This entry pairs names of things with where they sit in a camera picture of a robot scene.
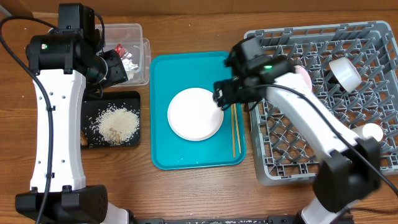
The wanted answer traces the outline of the rice pile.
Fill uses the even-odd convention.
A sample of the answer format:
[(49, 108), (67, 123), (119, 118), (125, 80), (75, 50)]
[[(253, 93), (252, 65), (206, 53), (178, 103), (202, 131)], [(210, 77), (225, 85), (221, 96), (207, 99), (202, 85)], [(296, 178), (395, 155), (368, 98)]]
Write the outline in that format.
[(94, 140), (111, 146), (130, 144), (139, 135), (139, 111), (123, 106), (109, 106), (99, 111), (89, 127), (90, 131), (97, 135)]

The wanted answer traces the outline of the white napkin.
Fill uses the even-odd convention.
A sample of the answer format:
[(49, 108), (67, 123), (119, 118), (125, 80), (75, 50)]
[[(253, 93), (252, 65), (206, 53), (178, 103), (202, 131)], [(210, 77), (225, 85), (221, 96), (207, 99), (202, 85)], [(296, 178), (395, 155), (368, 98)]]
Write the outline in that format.
[(132, 79), (134, 76), (134, 71), (137, 69), (139, 66), (138, 64), (133, 62), (133, 54), (130, 53), (130, 51), (127, 52), (120, 52), (120, 58), (123, 63), (123, 67), (126, 71), (126, 75), (128, 79)]

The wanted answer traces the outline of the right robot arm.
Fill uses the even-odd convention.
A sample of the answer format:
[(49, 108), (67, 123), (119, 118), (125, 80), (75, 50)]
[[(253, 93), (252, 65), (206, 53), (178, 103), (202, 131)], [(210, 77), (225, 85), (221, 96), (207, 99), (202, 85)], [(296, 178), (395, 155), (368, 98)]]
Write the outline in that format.
[(339, 122), (287, 57), (229, 56), (224, 64), (232, 69), (233, 78), (215, 82), (217, 105), (226, 110), (235, 103), (266, 99), (298, 129), (320, 162), (313, 182), (315, 198), (296, 214), (294, 223), (333, 223), (380, 187), (378, 141), (361, 139)]

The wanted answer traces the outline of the golden food scrap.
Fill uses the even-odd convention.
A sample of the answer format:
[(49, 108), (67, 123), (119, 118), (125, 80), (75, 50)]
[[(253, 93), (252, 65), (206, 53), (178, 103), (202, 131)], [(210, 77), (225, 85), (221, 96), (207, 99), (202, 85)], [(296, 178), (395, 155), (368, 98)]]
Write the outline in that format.
[(80, 144), (82, 146), (87, 146), (88, 145), (88, 140), (86, 138), (86, 135), (83, 131), (80, 131)]

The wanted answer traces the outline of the large white plate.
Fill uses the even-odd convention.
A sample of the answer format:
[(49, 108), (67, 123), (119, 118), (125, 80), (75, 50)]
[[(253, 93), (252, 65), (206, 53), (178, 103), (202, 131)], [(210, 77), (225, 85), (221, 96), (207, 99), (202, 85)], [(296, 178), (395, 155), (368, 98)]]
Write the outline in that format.
[(213, 101), (213, 93), (204, 88), (187, 88), (177, 93), (167, 109), (172, 131), (189, 141), (212, 137), (221, 127), (224, 112)]

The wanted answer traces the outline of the small white rice bowl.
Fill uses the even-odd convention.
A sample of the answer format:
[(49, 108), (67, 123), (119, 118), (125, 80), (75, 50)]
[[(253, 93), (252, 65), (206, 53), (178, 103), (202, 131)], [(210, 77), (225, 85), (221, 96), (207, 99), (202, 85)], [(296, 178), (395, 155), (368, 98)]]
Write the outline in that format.
[(301, 65), (296, 65), (295, 66), (295, 81), (297, 84), (295, 86), (298, 86), (300, 89), (307, 89), (308, 91), (312, 91), (312, 81), (310, 78), (310, 75), (304, 69)]

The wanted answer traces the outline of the grey metal bowl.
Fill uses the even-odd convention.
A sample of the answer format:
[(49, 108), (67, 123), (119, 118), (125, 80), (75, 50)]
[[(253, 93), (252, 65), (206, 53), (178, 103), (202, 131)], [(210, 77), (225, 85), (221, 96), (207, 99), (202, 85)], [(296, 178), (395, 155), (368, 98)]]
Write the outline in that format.
[(348, 58), (342, 57), (333, 60), (329, 66), (338, 83), (348, 93), (354, 91), (361, 84), (361, 75)]

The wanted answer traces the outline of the white cup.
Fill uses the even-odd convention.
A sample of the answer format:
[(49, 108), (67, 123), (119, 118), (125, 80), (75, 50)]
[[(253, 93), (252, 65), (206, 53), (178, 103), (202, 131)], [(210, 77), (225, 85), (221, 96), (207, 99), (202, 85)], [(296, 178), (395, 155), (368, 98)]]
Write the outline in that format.
[(376, 141), (381, 141), (384, 137), (383, 129), (374, 123), (364, 124), (352, 129), (360, 139), (374, 138)]

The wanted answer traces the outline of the red snack wrapper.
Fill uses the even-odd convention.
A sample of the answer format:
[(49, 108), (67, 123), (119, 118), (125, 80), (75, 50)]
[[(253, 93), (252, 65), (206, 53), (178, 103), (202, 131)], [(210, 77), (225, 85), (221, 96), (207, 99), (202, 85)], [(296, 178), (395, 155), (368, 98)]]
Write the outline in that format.
[(123, 57), (123, 55), (126, 53), (126, 49), (121, 44), (118, 44), (114, 50), (119, 54), (120, 57)]

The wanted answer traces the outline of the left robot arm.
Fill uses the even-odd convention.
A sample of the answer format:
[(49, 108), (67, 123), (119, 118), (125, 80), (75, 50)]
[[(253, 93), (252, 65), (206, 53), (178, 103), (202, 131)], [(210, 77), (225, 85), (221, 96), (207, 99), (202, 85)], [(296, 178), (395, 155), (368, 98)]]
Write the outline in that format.
[(37, 99), (37, 150), (30, 189), (16, 196), (17, 212), (36, 223), (132, 223), (129, 210), (109, 202), (105, 186), (86, 183), (80, 148), (84, 94), (126, 80), (119, 54), (62, 34), (34, 36), (26, 55)]

